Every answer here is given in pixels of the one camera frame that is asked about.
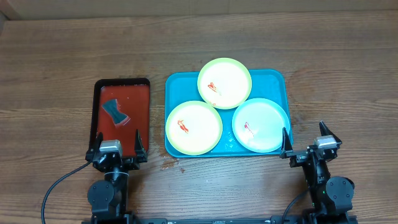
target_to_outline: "plate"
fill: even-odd
[[[232,118],[236,139],[254,152],[272,152],[282,145],[282,128],[290,132],[285,111],[275,102],[264,98],[247,100]]]
[[[208,62],[198,77],[200,96],[218,109],[227,110],[241,105],[248,98],[251,86],[249,70],[231,58]]]
[[[223,123],[208,103],[188,101],[172,110],[166,121],[166,135],[181,153],[196,156],[212,150],[221,138]]]

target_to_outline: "light blue plate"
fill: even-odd
[[[252,79],[252,88],[249,100],[253,98],[265,98],[277,103],[286,112],[289,117],[289,106],[287,104],[287,95],[285,81],[281,73],[273,69],[249,70]],[[203,101],[198,91],[199,72],[180,72],[169,76],[165,84],[165,123],[172,110],[191,100]],[[223,121],[223,133],[218,144],[209,152],[199,156],[189,156],[178,152],[167,139],[165,133],[164,145],[170,155],[177,158],[196,158],[196,157],[221,157],[221,156],[262,156],[262,155],[278,155],[280,149],[272,152],[258,153],[250,151],[242,146],[235,138],[232,131],[232,117],[235,109],[219,110]],[[289,133],[290,142],[293,144],[293,133]]]
[[[253,152],[272,152],[280,148],[282,128],[290,132],[285,111],[277,103],[264,98],[245,101],[236,108],[232,117],[236,139]]]

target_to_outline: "red stain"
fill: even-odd
[[[208,88],[210,88],[211,90],[213,90],[215,93],[218,93],[221,96],[221,93],[217,91],[217,87],[214,85],[214,83],[210,83],[209,85],[207,85]]]
[[[180,128],[181,128],[183,131],[185,131],[185,133],[188,134],[189,130],[188,130],[187,127],[185,127],[184,123],[182,123],[182,122],[183,122],[183,120],[179,120],[177,123],[178,123],[178,125],[180,126]]]
[[[246,128],[246,129],[253,135],[253,137],[254,137],[254,133],[251,131],[249,123],[246,122],[246,123],[244,124],[244,128]]]

